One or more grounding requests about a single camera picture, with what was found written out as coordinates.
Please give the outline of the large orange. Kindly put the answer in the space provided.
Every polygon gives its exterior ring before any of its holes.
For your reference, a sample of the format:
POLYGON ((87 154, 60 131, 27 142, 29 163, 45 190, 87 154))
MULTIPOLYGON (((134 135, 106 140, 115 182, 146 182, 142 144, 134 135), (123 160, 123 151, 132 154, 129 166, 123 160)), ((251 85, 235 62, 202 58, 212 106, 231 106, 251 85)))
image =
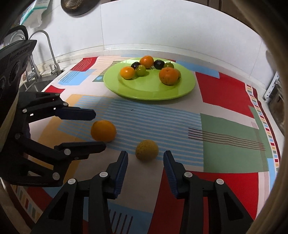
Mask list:
POLYGON ((165 85, 174 85, 178 78, 178 71, 171 67, 165 67, 159 72, 159 79, 165 85))

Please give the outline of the orange tangerine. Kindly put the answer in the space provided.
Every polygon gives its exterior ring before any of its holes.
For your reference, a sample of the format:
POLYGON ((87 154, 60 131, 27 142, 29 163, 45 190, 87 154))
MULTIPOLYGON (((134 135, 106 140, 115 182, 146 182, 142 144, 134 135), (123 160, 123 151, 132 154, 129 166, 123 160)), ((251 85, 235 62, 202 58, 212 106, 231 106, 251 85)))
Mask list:
POLYGON ((154 65, 154 58, 152 56, 144 56, 140 59, 139 63, 145 68, 150 69, 154 65))

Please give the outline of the colourful patchwork tablecloth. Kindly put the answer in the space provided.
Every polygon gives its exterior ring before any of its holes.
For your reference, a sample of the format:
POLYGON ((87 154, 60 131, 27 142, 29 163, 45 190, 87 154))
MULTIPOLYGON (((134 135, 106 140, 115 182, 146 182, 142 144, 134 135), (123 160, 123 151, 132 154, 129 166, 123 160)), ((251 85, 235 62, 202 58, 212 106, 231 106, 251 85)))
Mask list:
POLYGON ((222 179, 256 218, 279 170, 277 140, 283 138, 257 90, 218 71, 176 61, 196 78, 191 93, 170 101, 126 99, 103 81, 111 66, 126 59, 84 58, 45 87, 72 106, 95 110, 96 120, 110 121, 117 129, 104 152, 71 163, 66 179, 90 179, 126 151, 129 164, 121 194, 108 201, 112 233, 178 233, 184 201, 172 194, 163 168, 169 150, 199 178, 222 179), (154 160, 136 158, 143 140, 158 145, 154 160))

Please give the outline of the black frying pan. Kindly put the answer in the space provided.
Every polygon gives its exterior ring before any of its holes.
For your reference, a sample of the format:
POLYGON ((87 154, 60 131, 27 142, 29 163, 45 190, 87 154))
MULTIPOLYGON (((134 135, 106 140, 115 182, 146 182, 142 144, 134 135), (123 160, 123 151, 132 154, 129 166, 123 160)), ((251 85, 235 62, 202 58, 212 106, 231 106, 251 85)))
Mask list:
POLYGON ((100 0, 61 0, 60 4, 65 13, 70 16, 80 16, 98 5, 100 0))

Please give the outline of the pale yellow fruit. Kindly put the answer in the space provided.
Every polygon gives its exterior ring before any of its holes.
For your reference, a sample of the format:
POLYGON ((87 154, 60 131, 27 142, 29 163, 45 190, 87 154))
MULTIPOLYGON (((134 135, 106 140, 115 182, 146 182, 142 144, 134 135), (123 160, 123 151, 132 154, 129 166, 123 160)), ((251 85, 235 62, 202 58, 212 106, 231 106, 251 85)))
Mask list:
POLYGON ((178 74, 178 79, 180 79, 180 78, 181 78, 181 73, 180 73, 180 71, 179 71, 178 69, 176 69, 176 68, 174 68, 174 70, 176 70, 176 71, 177 71, 177 74, 178 74))

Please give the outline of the small orange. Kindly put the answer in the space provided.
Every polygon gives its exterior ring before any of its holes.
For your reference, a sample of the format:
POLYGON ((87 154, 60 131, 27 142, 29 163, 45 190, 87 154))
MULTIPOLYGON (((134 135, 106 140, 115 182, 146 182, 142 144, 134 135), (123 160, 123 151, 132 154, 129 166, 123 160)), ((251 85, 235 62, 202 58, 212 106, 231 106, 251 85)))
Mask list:
POLYGON ((130 66, 123 67, 120 70, 120 76, 125 80, 133 79, 135 74, 136 74, 135 70, 130 66))

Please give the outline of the dark plum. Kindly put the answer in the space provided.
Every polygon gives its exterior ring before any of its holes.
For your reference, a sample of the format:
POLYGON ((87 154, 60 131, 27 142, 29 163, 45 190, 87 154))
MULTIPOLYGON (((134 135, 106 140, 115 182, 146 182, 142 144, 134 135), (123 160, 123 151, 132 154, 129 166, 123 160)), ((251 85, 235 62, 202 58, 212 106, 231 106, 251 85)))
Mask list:
POLYGON ((154 61, 153 66, 157 70, 162 70, 165 65, 165 62, 163 60, 157 59, 154 61))
POLYGON ((131 64, 131 67, 132 67, 134 70, 136 70, 139 65, 140 65, 140 63, 137 61, 137 62, 132 63, 132 64, 131 64))

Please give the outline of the green lime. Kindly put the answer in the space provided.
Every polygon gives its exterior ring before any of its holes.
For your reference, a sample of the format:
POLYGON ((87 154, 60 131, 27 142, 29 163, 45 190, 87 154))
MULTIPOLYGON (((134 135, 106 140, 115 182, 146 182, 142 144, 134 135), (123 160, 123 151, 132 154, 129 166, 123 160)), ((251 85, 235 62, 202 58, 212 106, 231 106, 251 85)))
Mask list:
POLYGON ((166 62, 163 67, 164 68, 174 68, 174 65, 171 62, 166 62))

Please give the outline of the yellow-green fruit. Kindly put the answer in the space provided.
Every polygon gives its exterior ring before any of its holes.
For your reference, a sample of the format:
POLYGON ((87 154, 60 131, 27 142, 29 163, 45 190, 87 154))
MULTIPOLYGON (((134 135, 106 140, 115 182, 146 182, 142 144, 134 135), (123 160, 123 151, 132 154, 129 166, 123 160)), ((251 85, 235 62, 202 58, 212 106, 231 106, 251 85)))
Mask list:
POLYGON ((143 140, 141 141, 135 150, 135 156, 138 160, 143 162, 148 162, 154 160, 159 154, 159 148, 156 142, 153 140, 143 140))

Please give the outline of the white dish rack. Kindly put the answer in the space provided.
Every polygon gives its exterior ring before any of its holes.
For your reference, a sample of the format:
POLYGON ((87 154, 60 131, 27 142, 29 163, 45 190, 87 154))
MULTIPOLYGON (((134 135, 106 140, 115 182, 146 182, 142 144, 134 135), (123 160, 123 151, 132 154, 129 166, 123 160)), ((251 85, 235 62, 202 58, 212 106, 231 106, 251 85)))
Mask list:
POLYGON ((273 79, 271 80, 268 88, 266 89, 264 95, 263 95, 263 99, 266 103, 269 103, 272 99, 272 92, 274 91, 274 89, 276 89, 276 86, 280 84, 279 81, 280 77, 278 72, 275 73, 273 79))

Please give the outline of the orange mandarin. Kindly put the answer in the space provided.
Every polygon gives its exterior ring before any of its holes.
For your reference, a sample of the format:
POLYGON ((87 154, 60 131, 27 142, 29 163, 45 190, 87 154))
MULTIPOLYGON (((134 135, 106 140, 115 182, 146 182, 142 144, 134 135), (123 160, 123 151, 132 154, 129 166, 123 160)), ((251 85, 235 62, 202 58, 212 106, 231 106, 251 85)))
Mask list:
POLYGON ((112 122, 98 120, 92 124, 90 133, 96 141, 111 142, 115 139, 117 130, 112 122))

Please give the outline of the green citrus fruit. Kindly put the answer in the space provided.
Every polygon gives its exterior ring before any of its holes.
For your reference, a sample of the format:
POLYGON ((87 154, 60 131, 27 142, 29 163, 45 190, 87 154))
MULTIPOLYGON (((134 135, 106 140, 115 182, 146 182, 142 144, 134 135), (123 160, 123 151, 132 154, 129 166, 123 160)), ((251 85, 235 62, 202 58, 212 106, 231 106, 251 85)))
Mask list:
POLYGON ((143 77, 146 75, 146 67, 144 65, 138 65, 135 69, 137 76, 143 77))

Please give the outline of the steel sink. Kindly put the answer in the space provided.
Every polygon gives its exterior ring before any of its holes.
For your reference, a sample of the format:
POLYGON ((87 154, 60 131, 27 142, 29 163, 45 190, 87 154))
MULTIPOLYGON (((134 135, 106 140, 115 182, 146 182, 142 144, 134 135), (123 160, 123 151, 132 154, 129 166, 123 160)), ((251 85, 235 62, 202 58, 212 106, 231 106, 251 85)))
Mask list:
POLYGON ((42 92, 57 76, 44 76, 39 79, 25 81, 20 87, 20 92, 42 92))

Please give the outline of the metal colander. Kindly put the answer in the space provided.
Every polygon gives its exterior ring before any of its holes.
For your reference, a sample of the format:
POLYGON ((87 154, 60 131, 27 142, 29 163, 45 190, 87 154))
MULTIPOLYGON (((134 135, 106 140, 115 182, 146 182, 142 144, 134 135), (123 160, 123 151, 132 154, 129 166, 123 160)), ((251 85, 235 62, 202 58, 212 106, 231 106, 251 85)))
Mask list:
POLYGON ((79 8, 83 3, 83 0, 61 0, 61 6, 63 9, 74 10, 79 8))

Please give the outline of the teal white box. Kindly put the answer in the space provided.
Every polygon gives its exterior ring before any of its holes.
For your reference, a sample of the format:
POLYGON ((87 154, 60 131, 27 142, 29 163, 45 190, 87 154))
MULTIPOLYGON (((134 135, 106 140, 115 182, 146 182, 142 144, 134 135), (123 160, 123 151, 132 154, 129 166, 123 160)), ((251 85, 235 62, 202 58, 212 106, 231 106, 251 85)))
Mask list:
POLYGON ((42 24, 42 14, 48 8, 50 0, 36 0, 23 12, 20 25, 37 28, 42 24))

